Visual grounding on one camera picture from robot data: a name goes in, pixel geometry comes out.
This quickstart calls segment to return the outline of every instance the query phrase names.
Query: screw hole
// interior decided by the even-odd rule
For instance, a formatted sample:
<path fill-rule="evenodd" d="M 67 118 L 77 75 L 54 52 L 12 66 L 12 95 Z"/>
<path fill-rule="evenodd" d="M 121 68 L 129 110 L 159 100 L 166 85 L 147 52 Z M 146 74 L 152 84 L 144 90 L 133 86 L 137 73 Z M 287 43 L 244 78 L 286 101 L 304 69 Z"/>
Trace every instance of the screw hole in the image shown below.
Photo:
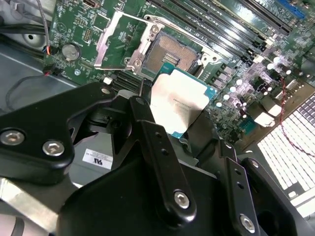
<path fill-rule="evenodd" d="M 158 133 L 158 132 L 156 132 L 156 136 L 157 136 L 158 138 L 162 138 L 162 135 L 161 135 L 160 133 Z"/>
<path fill-rule="evenodd" d="M 242 173 L 241 173 L 239 170 L 237 170 L 237 169 L 235 169 L 235 172 L 236 172 L 238 175 L 242 175 Z"/>
<path fill-rule="evenodd" d="M 168 151 L 166 149 L 161 149 L 161 151 L 162 151 L 164 156 L 168 156 L 169 153 L 168 153 Z"/>
<path fill-rule="evenodd" d="M 244 186 L 240 182 L 237 182 L 237 186 L 239 186 L 240 189 L 244 189 Z"/>

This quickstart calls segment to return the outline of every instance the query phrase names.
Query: wire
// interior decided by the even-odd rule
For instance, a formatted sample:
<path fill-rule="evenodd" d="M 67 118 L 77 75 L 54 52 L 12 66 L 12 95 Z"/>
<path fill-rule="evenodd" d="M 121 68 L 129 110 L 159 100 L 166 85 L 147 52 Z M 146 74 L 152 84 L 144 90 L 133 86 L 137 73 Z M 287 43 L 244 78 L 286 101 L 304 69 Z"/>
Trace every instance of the wire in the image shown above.
<path fill-rule="evenodd" d="M 284 118 L 284 105 L 285 105 L 285 100 L 284 100 L 284 97 L 285 97 L 285 81 L 284 81 L 284 77 L 281 77 L 281 83 L 282 83 L 282 93 L 283 93 L 283 97 L 282 97 L 282 101 L 281 101 L 281 113 L 280 113 L 280 127 L 281 127 L 281 131 L 285 137 L 285 139 L 290 143 L 291 146 L 293 146 L 295 149 L 299 150 L 300 152 L 308 155 L 308 156 L 311 156 L 311 157 L 314 157 L 315 158 L 315 155 L 311 154 L 311 153 L 308 153 L 306 152 L 304 149 L 302 149 L 300 146 L 296 145 L 293 141 L 290 140 L 290 138 L 288 137 L 285 129 L 284 129 L 284 125 L 283 125 L 283 118 Z"/>
<path fill-rule="evenodd" d="M 46 35 L 46 47 L 47 47 L 47 54 L 50 55 L 50 43 L 49 43 L 49 30 L 48 30 L 48 25 L 45 17 L 45 12 L 44 9 L 40 3 L 40 0 L 36 0 L 38 4 L 38 8 L 40 11 L 41 18 L 43 19 L 43 25 L 44 25 L 44 30 L 45 30 L 45 35 Z"/>
<path fill-rule="evenodd" d="M 49 73 L 46 73 L 44 75 L 38 75 L 38 76 L 28 76 L 28 77 L 18 80 L 5 95 L 5 104 L 6 104 L 7 109 L 10 111 L 15 110 L 11 104 L 11 95 L 23 82 L 27 80 L 32 80 L 32 79 L 42 79 L 43 76 L 47 76 L 47 75 L 49 75 Z"/>

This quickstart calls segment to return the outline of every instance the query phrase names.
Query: cable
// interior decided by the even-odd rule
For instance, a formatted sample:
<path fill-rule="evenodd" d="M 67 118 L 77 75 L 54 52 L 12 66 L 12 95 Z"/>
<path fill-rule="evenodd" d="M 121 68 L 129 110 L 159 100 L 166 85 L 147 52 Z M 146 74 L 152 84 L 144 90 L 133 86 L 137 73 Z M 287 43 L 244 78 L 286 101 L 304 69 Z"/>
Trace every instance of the cable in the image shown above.
<path fill-rule="evenodd" d="M 10 28 L 0 28 L 0 33 L 10 33 L 10 34 L 38 34 L 45 35 L 45 31 L 39 29 L 10 29 Z"/>
<path fill-rule="evenodd" d="M 36 0 L 37 4 L 38 4 L 38 8 L 40 11 L 40 15 L 43 19 L 43 25 L 44 25 L 44 29 L 45 29 L 45 35 L 46 35 L 46 47 L 47 47 L 47 54 L 50 55 L 50 43 L 49 43 L 49 30 L 48 30 L 48 25 L 47 25 L 47 21 L 46 21 L 46 17 L 45 17 L 45 12 L 44 9 L 40 3 L 40 0 Z"/>
<path fill-rule="evenodd" d="M 282 101 L 281 101 L 281 113 L 280 113 L 280 127 L 281 127 L 281 131 L 285 137 L 285 139 L 290 143 L 291 146 L 293 146 L 295 149 L 299 150 L 300 152 L 306 154 L 307 156 L 311 156 L 315 158 L 315 155 L 306 152 L 304 149 L 302 149 L 300 146 L 296 145 L 294 142 L 292 142 L 290 140 L 290 138 L 288 137 L 285 129 L 284 129 L 284 125 L 283 125 L 283 118 L 284 118 L 284 105 L 285 105 L 285 81 L 284 81 L 284 77 L 281 77 L 281 83 L 282 83 L 282 93 L 283 93 L 283 97 L 282 97 Z"/>
<path fill-rule="evenodd" d="M 11 105 L 11 95 L 12 93 L 25 81 L 27 80 L 32 80 L 32 79 L 42 79 L 43 76 L 47 76 L 49 75 L 49 73 L 46 73 L 44 75 L 37 75 L 37 76 L 28 76 L 25 78 L 22 78 L 20 80 L 18 80 L 10 89 L 9 91 L 6 93 L 5 95 L 5 104 L 8 110 L 10 111 L 14 111 L 15 109 L 13 108 L 13 106 Z"/>

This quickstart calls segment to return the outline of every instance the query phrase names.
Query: black cable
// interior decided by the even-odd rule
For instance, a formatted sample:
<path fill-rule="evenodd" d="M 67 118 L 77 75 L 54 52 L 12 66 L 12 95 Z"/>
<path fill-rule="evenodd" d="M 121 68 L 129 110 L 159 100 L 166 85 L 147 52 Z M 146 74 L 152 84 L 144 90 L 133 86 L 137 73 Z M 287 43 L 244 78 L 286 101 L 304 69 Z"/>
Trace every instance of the black cable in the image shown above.
<path fill-rule="evenodd" d="M 8 110 L 10 111 L 14 111 L 15 109 L 13 108 L 13 106 L 11 105 L 11 95 L 12 93 L 25 81 L 27 80 L 32 80 L 32 79 L 42 79 L 45 75 L 37 75 L 37 76 L 28 76 L 25 78 L 22 78 L 20 80 L 18 80 L 10 89 L 9 91 L 6 93 L 5 95 L 5 104 Z"/>
<path fill-rule="evenodd" d="M 11 33 L 11 34 L 38 34 L 38 35 L 45 35 L 44 30 L 40 29 L 10 29 L 10 28 L 1 28 L 0 33 Z"/>
<path fill-rule="evenodd" d="M 33 48 L 29 48 L 19 42 L 16 42 L 14 40 L 12 40 L 11 38 L 3 35 L 3 34 L 0 34 L 0 42 L 14 48 L 14 49 L 17 49 L 19 51 L 22 51 L 22 52 L 25 52 L 25 53 L 28 53 L 30 54 L 31 56 L 33 57 L 36 57 L 36 58 L 39 58 L 41 60 L 43 60 L 44 58 L 44 53 L 43 52 L 40 52 L 40 51 L 37 51 L 37 50 L 34 50 Z"/>

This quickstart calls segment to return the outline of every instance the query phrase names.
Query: red wire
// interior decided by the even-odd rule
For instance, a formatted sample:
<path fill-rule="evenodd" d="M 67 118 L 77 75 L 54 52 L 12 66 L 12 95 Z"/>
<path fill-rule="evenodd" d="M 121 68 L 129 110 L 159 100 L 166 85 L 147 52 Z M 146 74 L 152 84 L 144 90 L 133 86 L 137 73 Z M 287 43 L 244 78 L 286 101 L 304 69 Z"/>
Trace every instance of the red wire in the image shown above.
<path fill-rule="evenodd" d="M 287 133 L 285 132 L 284 125 L 283 125 L 284 104 L 285 104 L 285 101 L 284 101 L 284 97 L 285 97 L 285 82 L 284 82 L 284 78 L 283 77 L 281 77 L 281 83 L 282 83 L 283 97 L 282 97 L 282 101 L 281 101 L 280 127 L 281 127 L 281 130 L 282 130 L 282 133 L 283 133 L 284 137 L 286 138 L 286 140 L 290 143 L 291 146 L 293 146 L 295 149 L 299 150 L 300 152 L 315 158 L 315 155 L 306 152 L 304 149 L 302 149 L 301 147 L 297 146 L 294 142 L 292 142 L 290 140 L 290 138 L 288 137 Z"/>

